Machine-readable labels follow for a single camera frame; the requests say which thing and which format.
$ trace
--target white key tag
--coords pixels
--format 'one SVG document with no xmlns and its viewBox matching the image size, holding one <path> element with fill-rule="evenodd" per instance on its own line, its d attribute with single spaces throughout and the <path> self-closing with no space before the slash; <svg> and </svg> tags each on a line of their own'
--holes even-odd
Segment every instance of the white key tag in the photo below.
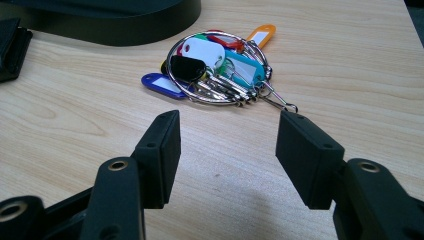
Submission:
<svg viewBox="0 0 424 240">
<path fill-rule="evenodd" d="M 199 38 L 187 39 L 181 53 L 184 57 L 202 60 L 212 69 L 219 68 L 225 59 L 225 49 L 222 45 Z"/>
</svg>

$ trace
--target tabletop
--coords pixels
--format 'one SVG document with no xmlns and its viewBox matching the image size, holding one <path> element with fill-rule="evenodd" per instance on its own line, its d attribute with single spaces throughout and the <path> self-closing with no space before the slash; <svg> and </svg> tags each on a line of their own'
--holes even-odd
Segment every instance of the tabletop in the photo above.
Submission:
<svg viewBox="0 0 424 240">
<path fill-rule="evenodd" d="M 140 83 L 187 35 L 247 37 L 267 23 L 276 91 L 345 160 L 384 165 L 424 200 L 424 51 L 402 0 L 202 1 L 188 29 L 134 47 L 34 31 L 20 77 L 0 85 L 0 200 L 36 195 L 48 207 L 87 189 L 178 109 L 180 162 L 170 203 L 145 211 L 148 239 L 336 239 L 334 206 L 309 210 L 275 157 L 277 108 L 173 100 Z"/>
</svg>

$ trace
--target orange key tag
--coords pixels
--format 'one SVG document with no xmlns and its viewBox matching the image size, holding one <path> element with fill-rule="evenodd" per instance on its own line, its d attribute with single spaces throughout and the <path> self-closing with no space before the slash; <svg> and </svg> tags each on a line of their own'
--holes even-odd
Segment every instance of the orange key tag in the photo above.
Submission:
<svg viewBox="0 0 424 240">
<path fill-rule="evenodd" d="M 248 41 L 253 40 L 255 41 L 256 45 L 259 46 L 259 48 L 262 48 L 265 46 L 265 44 L 268 42 L 268 40 L 274 35 L 275 30 L 277 28 L 272 24 L 266 24 L 262 25 L 258 28 L 256 28 L 250 36 L 247 38 Z"/>
</svg>

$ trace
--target bunch of keys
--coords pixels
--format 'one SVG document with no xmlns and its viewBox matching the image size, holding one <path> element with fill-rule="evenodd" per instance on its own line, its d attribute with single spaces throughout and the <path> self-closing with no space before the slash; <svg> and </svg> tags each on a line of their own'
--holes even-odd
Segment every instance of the bunch of keys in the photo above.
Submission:
<svg viewBox="0 0 424 240">
<path fill-rule="evenodd" d="M 261 47 L 274 32 L 273 25 L 264 25 L 248 40 L 217 30 L 187 36 L 169 51 L 162 74 L 147 74 L 142 83 L 176 99 L 243 106 L 259 98 L 281 110 L 298 112 L 270 83 L 272 68 Z M 280 102 L 269 99 L 271 94 Z"/>
</svg>

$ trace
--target wooden table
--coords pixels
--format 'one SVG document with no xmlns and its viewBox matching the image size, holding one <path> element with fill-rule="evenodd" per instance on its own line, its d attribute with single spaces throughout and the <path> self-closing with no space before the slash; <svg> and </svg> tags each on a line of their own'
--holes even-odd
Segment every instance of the wooden table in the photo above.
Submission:
<svg viewBox="0 0 424 240">
<path fill-rule="evenodd" d="M 147 90 L 184 36 L 277 32 L 264 52 L 275 89 L 346 149 L 391 170 L 424 199 L 424 51 L 402 0 L 203 1 L 172 38 L 114 48 L 35 32 L 19 79 L 0 85 L 0 200 L 46 207 L 129 156 L 160 113 L 181 114 L 182 155 L 148 239 L 335 239 L 332 211 L 307 209 L 275 157 L 278 109 L 177 101 Z"/>
</svg>

